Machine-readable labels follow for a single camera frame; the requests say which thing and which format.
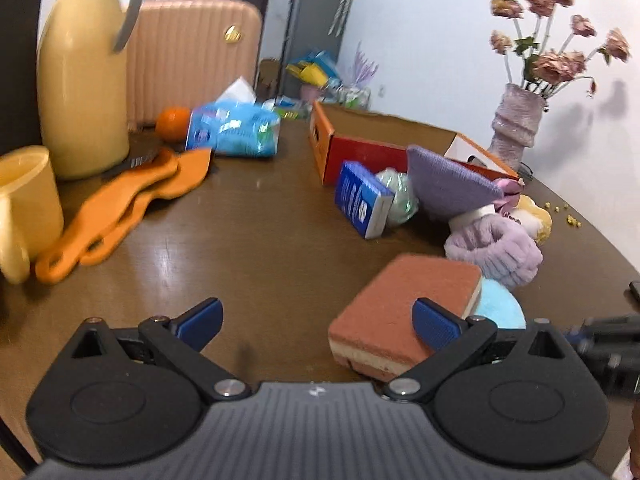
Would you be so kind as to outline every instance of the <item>pink glittery vase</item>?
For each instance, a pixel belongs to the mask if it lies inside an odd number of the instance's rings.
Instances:
[[[489,152],[514,171],[518,170],[524,149],[534,144],[545,104],[538,94],[513,83],[508,83],[504,89],[491,124],[494,138],[491,139]]]

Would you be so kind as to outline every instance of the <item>gray refrigerator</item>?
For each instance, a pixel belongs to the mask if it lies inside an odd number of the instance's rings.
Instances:
[[[338,59],[342,44],[342,32],[329,35],[335,13],[341,0],[291,0],[287,31],[282,46],[280,74],[278,77],[279,96],[300,97],[300,81],[286,71],[287,63],[305,56],[309,52],[326,50]]]

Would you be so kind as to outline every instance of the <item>black cable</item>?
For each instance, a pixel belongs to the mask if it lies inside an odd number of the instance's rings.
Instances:
[[[0,446],[25,474],[38,465],[0,416]]]
[[[527,164],[521,162],[518,168],[518,176],[524,180],[525,184],[528,184],[533,180],[533,170]]]

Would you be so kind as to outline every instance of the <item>purple knit hat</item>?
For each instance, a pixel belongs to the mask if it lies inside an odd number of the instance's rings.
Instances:
[[[504,197],[488,178],[420,146],[406,150],[408,174],[420,208],[433,218],[449,220]]]

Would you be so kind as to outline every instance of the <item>refrigerator door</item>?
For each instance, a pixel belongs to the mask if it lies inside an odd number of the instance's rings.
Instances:
[[[293,2],[290,25],[287,29],[283,67],[294,59],[303,57],[309,51],[326,50],[338,59],[342,35],[335,31],[329,36],[329,29],[340,0],[295,0]],[[283,74],[281,95],[300,97],[300,81],[287,72]]]

